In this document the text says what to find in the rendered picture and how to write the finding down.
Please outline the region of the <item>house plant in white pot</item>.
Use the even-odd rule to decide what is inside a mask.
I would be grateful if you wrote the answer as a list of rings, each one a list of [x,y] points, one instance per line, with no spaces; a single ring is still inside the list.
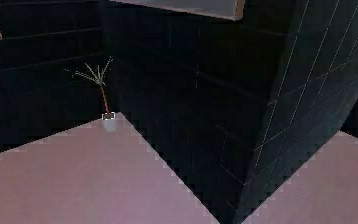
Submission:
[[[102,121],[103,128],[107,132],[115,132],[116,131],[116,113],[110,110],[110,107],[108,104],[108,99],[107,99],[106,92],[105,92],[106,72],[109,70],[109,66],[112,62],[113,62],[113,58],[109,57],[109,59],[107,60],[105,66],[103,68],[100,68],[100,65],[97,64],[96,69],[93,69],[90,65],[85,64],[86,68],[89,71],[88,74],[78,71],[78,70],[71,71],[72,77],[77,75],[77,76],[83,77],[87,80],[90,80],[99,86],[101,96],[103,99],[103,103],[104,103],[104,113],[101,115],[101,121]]]

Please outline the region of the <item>wood framed grey picture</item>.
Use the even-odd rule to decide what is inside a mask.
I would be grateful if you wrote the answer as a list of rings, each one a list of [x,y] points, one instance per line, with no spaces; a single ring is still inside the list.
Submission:
[[[111,1],[237,21],[243,17],[243,9],[246,0],[111,0]]]

